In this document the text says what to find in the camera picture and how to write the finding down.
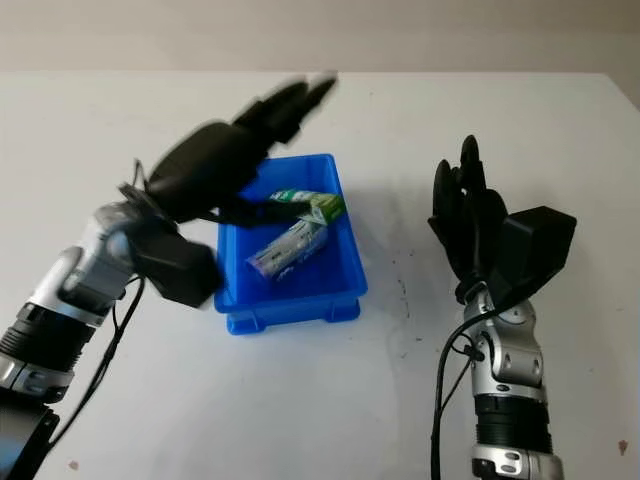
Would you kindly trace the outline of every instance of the white wall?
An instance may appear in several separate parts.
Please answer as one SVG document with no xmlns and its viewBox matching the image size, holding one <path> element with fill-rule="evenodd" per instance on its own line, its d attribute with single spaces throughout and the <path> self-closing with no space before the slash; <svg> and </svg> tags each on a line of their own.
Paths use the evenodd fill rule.
<svg viewBox="0 0 640 480">
<path fill-rule="evenodd" d="M 4 1 L 0 69 L 595 71 L 640 105 L 640 2 Z"/>
</svg>

